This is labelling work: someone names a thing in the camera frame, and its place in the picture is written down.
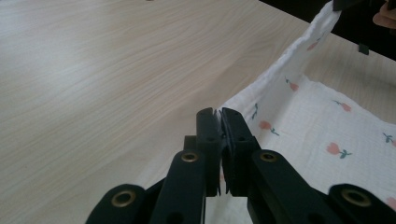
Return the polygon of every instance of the white cloth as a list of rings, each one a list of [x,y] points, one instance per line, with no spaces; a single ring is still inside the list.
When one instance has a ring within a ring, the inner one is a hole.
[[[311,187],[327,194],[332,185],[353,184],[396,210],[396,125],[304,75],[339,16],[328,3],[266,72],[222,107],[241,112],[261,147],[281,153]],[[234,204],[234,212],[241,209],[245,202]]]

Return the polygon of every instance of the wooden table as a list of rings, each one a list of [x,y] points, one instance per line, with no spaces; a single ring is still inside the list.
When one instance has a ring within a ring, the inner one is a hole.
[[[1,223],[83,223],[109,189],[151,186],[195,113],[308,27],[256,0],[4,0],[0,18]],[[395,123],[395,71],[331,35],[306,74]]]

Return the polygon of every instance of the metal rivet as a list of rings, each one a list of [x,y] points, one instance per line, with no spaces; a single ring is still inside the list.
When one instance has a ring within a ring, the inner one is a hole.
[[[187,152],[181,156],[181,159],[186,162],[193,162],[198,160],[198,155],[193,152]]]
[[[277,161],[277,156],[271,152],[263,152],[260,155],[260,159],[262,159],[262,161],[273,162],[273,161]]]
[[[360,207],[368,207],[372,204],[370,198],[366,194],[355,189],[342,189],[341,195],[349,203],[353,203]]]
[[[118,192],[111,199],[111,203],[115,207],[125,207],[134,202],[136,194],[131,190],[123,190]]]

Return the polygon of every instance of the light wood tabletop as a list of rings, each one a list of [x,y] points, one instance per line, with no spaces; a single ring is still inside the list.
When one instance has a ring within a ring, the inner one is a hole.
[[[1,223],[83,223],[109,189],[156,183],[195,113],[308,27],[257,0],[4,0],[0,18]],[[395,71],[330,35],[306,74],[396,123]]]

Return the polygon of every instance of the floral print fabric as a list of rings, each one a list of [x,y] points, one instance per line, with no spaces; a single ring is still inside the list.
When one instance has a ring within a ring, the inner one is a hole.
[[[261,147],[281,153],[311,187],[328,193],[353,184],[396,210],[396,125],[304,75],[339,16],[327,4],[277,62],[222,107],[241,112]]]

